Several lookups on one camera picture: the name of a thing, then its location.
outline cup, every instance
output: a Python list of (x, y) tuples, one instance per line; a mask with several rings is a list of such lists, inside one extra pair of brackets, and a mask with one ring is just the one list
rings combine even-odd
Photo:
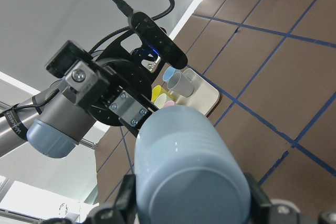
[(181, 72), (180, 70), (173, 68), (173, 67), (168, 67), (166, 71), (163, 74), (162, 80), (164, 82), (168, 82), (169, 79), (176, 73), (176, 72)]
[(154, 105), (161, 109), (167, 102), (173, 100), (166, 94), (160, 94), (158, 98), (155, 100)]
[(170, 91), (189, 97), (194, 92), (194, 85), (191, 80), (181, 72), (176, 72), (169, 79), (167, 87)]
[(174, 106), (176, 103), (174, 101), (167, 101), (162, 108)]
[(158, 110), (136, 139), (140, 223), (247, 223), (246, 178), (204, 115), (182, 105)]
[(160, 85), (157, 85), (152, 90), (152, 99), (151, 99), (151, 101), (154, 102), (159, 97), (160, 94), (166, 94), (166, 95), (168, 95), (171, 98), (171, 100), (174, 100), (174, 98), (170, 94), (168, 94), (168, 91), (166, 91)]

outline screw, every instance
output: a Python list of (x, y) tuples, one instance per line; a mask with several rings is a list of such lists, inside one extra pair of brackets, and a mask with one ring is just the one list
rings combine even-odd
[(136, 126), (138, 124), (138, 121), (136, 120), (136, 119), (133, 119), (132, 121), (131, 121), (131, 125), (132, 126)]
[(122, 94), (120, 95), (120, 97), (121, 97), (121, 99), (126, 99), (126, 98), (127, 98), (127, 94), (126, 94), (126, 93), (122, 93)]
[(116, 110), (117, 108), (118, 108), (118, 105), (116, 105), (115, 103), (113, 103), (113, 104), (111, 105), (111, 109)]
[(80, 68), (75, 69), (72, 72), (71, 76), (75, 82), (82, 82), (85, 80), (85, 72), (81, 70)]
[(112, 210), (108, 210), (108, 211), (103, 212), (103, 213), (100, 215), (100, 219), (102, 219), (102, 220), (106, 220), (106, 219), (110, 219), (110, 218), (112, 218), (112, 216), (113, 216), (113, 211), (112, 211)]
[(147, 64), (147, 68), (148, 68), (149, 71), (152, 71), (154, 66), (155, 66), (155, 64), (151, 64), (151, 63)]
[(284, 205), (278, 206), (277, 211), (279, 214), (282, 214), (282, 215), (287, 215), (290, 213), (290, 209)]
[(139, 113), (140, 113), (140, 115), (146, 115), (147, 111), (144, 110), (144, 109), (141, 109)]
[(331, 222), (335, 222), (336, 223), (336, 212), (331, 212), (330, 214), (328, 214), (328, 219)]

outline yellow cup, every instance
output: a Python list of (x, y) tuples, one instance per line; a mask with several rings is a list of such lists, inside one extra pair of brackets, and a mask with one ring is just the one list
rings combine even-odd
[(166, 95), (168, 95), (173, 101), (175, 101), (175, 99), (174, 99), (170, 94), (168, 94), (168, 91), (166, 91), (166, 90), (165, 90), (163, 87), (161, 87), (160, 85), (157, 85), (157, 86), (155, 86), (155, 87), (153, 88), (153, 90), (152, 90), (152, 99), (151, 99), (151, 101), (154, 102), (154, 101), (158, 98), (158, 96), (159, 96), (160, 94), (166, 94)]

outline blue joint cap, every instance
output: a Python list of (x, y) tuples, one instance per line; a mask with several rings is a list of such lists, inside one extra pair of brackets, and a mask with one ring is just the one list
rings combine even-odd
[(67, 156), (79, 143), (63, 132), (38, 119), (27, 132), (28, 142), (39, 152), (52, 158)]

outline white ceiling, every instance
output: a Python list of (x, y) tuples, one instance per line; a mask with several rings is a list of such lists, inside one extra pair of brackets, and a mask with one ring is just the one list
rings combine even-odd
[[(126, 0), (150, 16), (167, 0)], [(192, 0), (176, 0), (175, 9), (158, 24), (170, 32)], [(105, 35), (127, 25), (111, 0), (0, 0), (0, 71), (43, 90), (54, 80), (45, 63), (68, 40), (89, 50)]]
[[(167, 0), (126, 0), (134, 9), (154, 16), (168, 7)], [(175, 9), (157, 23), (170, 33), (193, 0), (175, 0)], [(110, 0), (0, 0), (0, 71), (43, 90), (54, 81), (45, 63), (68, 39), (89, 50), (127, 19)], [(5, 96), (11, 90), (12, 96)], [(0, 101), (15, 104), (26, 92), (0, 85)], [(92, 128), (86, 139), (97, 142), (103, 132)], [(96, 185), (94, 152), (78, 146), (63, 159), (51, 159), (24, 144), (0, 159), (0, 174), (84, 200)]]

